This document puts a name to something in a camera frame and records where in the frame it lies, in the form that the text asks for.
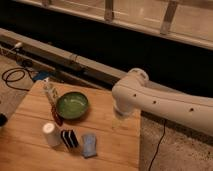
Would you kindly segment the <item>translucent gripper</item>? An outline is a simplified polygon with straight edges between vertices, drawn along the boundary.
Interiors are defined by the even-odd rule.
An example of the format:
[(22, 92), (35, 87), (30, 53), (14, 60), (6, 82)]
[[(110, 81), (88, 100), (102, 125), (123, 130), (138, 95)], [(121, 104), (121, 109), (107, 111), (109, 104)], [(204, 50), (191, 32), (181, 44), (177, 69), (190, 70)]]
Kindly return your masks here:
[(116, 112), (112, 121), (112, 129), (118, 129), (128, 118), (129, 115), (123, 115), (119, 112)]

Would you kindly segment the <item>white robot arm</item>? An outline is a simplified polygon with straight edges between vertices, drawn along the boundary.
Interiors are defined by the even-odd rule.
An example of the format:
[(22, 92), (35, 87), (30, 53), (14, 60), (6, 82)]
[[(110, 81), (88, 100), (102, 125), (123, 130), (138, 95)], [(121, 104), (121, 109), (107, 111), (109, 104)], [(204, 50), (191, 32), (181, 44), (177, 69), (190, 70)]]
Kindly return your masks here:
[(213, 137), (213, 98), (157, 90), (148, 82), (144, 70), (131, 69), (112, 88), (115, 110), (129, 116), (139, 109)]

